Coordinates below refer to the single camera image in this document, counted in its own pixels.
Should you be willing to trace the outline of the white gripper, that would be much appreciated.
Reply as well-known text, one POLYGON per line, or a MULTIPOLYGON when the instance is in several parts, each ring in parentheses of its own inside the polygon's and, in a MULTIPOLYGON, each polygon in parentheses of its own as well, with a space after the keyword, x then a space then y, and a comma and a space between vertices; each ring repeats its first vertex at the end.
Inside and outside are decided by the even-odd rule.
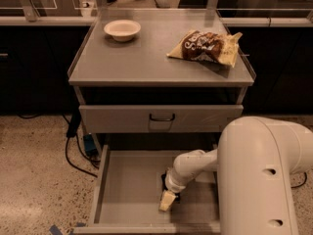
POLYGON ((186 184, 176 180, 169 170, 165 175, 165 187, 168 190, 162 192, 159 209, 166 212, 176 199, 176 195, 186 188, 186 184))

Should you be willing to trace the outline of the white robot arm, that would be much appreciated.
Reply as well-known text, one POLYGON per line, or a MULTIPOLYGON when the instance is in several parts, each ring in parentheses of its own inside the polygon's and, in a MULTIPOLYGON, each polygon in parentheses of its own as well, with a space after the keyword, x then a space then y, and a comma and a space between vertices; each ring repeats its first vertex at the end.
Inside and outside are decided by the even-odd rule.
POLYGON ((159 208, 205 171, 217 173, 221 235, 299 235, 290 176, 313 165, 313 132, 267 117, 240 117, 222 131, 216 149, 175 158, 159 208))

